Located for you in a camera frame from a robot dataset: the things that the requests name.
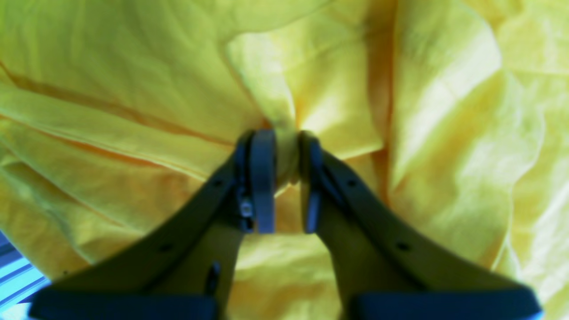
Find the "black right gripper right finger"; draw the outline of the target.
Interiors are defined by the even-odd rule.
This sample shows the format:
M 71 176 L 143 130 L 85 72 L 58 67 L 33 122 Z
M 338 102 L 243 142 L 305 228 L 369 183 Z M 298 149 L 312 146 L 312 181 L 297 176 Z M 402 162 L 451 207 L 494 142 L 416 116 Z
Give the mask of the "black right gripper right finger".
M 333 260 L 342 320 L 540 320 L 532 289 L 397 217 L 308 131 L 298 138 L 305 231 Z

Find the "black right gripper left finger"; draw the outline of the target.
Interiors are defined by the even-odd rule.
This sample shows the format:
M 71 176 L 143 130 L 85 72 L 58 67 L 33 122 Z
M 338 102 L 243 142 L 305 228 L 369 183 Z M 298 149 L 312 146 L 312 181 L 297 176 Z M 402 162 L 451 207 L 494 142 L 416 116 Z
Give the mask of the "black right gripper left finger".
M 41 289 L 35 320 L 222 320 L 240 245 L 276 230 L 276 134 L 250 130 L 168 221 Z

